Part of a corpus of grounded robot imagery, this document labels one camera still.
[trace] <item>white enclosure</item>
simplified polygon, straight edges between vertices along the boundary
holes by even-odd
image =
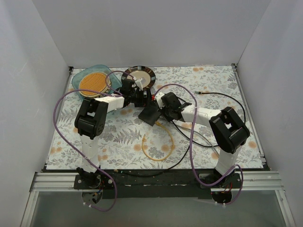
[[[303,0],[0,0],[1,226],[21,222],[68,66],[232,63],[302,225],[302,7]]]
[[[269,0],[33,0],[69,66],[238,62]]]
[[[0,225],[19,226],[68,67],[31,0],[0,0],[0,18]]]

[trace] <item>black cable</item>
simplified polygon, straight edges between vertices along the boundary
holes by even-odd
[[[185,101],[183,98],[180,98],[180,97],[178,97],[178,96],[177,96],[177,98],[180,99],[181,101],[187,103],[187,101]]]
[[[155,173],[155,174],[140,175],[140,174],[132,174],[132,173],[127,172],[127,171],[124,172],[122,170],[118,170],[118,173],[120,173],[120,174],[126,174],[126,175],[129,175],[129,176],[137,176],[137,177],[153,177],[153,176],[158,176],[158,175],[161,175],[162,173],[165,173],[165,172],[169,171],[170,169],[176,167],[177,165],[179,165],[182,162],[182,160],[185,158],[186,154],[188,153],[188,150],[189,150],[189,147],[187,148],[187,150],[186,150],[185,154],[183,155],[183,157],[176,164],[174,164],[172,167],[167,168],[167,169],[165,169],[165,170],[163,170],[161,172]]]
[[[226,96],[226,97],[229,97],[231,98],[232,100],[236,101],[242,108],[243,110],[243,113],[244,113],[244,124],[246,123],[246,114],[245,114],[245,109],[244,107],[242,106],[242,104],[235,98],[229,96],[229,95],[226,95],[226,94],[223,94],[223,93],[219,93],[219,92],[201,92],[201,91],[195,91],[195,94],[197,95],[208,95],[208,94],[215,94],[215,95],[222,95],[222,96]]]
[[[190,139],[187,135],[184,134],[184,132],[181,131],[181,129],[180,129],[174,122],[171,122],[171,123],[174,124],[174,126],[177,128],[177,130],[178,130],[184,137],[186,137],[188,140]],[[204,148],[212,148],[212,146],[203,145],[203,144],[200,144],[200,143],[198,143],[198,142],[196,142],[196,141],[194,141],[194,140],[193,140],[193,143],[195,143],[195,144],[197,144],[197,145],[199,145],[199,146],[201,146],[201,147],[204,147]]]

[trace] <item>glass panel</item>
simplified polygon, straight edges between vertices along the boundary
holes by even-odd
[[[83,206],[81,192],[40,192],[31,226],[285,226],[274,191],[244,191],[226,208],[208,202],[196,198],[118,199],[111,211],[102,213]],[[111,203],[101,200],[98,204],[106,208]]]

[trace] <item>floral tablecloth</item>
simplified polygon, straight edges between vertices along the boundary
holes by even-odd
[[[151,67],[156,74],[156,82],[151,88],[153,92],[168,83],[178,83],[189,88],[192,92],[220,92],[228,94],[243,105],[236,77],[231,66],[194,66],[194,67]],[[74,69],[72,77],[84,69]],[[114,68],[113,70],[126,70],[126,68]],[[71,83],[68,90],[73,90]],[[188,102],[193,102],[190,95],[180,87],[165,87],[162,92],[174,92],[177,96]],[[232,99],[220,95],[195,95],[198,105],[210,109],[223,109],[232,106],[243,119],[241,107]],[[80,108],[81,101],[76,93],[66,97],[59,117],[58,126],[65,137],[77,148],[81,149],[80,138],[74,127],[74,119]],[[171,140],[167,132],[161,127],[153,127],[138,119],[142,108],[135,108],[133,104],[107,114],[106,126],[99,139],[99,154],[101,168],[103,169],[159,169],[168,168],[177,163],[188,147],[188,140],[184,138],[176,128],[163,119],[159,120],[167,127],[174,138],[175,147],[172,154],[164,161],[156,162],[148,159],[141,148],[143,135],[145,134],[144,148],[153,158],[166,156],[171,149]],[[183,127],[190,128],[190,123],[176,122]],[[262,168],[259,156],[259,148],[255,141],[250,122],[247,123],[251,136],[239,153],[237,163],[244,168]],[[213,144],[216,144],[211,129],[196,125],[195,130],[205,135]],[[199,135],[194,140],[206,144]],[[214,168],[218,156],[211,148],[193,146],[193,157],[196,168]],[[53,143],[47,160],[48,170],[73,170],[81,163],[82,157],[74,151],[55,131]],[[191,168],[189,154],[176,167],[180,169]]]

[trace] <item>yellow rubber band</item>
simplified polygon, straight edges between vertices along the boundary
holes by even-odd
[[[171,149],[170,149],[169,154],[168,154],[166,157],[161,158],[161,159],[155,159],[155,158],[152,158],[151,156],[149,156],[149,155],[147,154],[147,152],[145,151],[144,147],[143,147],[143,146],[144,146],[144,141],[145,141],[145,134],[144,134],[144,136],[143,136],[143,138],[142,138],[142,150],[143,150],[143,153],[144,153],[149,159],[151,159],[151,160],[153,160],[153,161],[156,161],[156,162],[160,162],[160,161],[163,161],[163,160],[167,159],[167,158],[171,155],[171,153],[172,153],[172,151],[173,151],[173,149],[174,149],[174,147],[175,147],[175,142],[174,142],[174,139],[173,139],[173,137],[172,137],[172,134],[170,133],[170,131],[169,131],[167,128],[165,128],[165,127],[164,127],[163,125],[161,125],[159,122],[156,122],[156,125],[158,125],[158,126],[160,126],[161,128],[163,128],[163,129],[169,134],[169,136],[170,136],[172,145],[171,145]]]

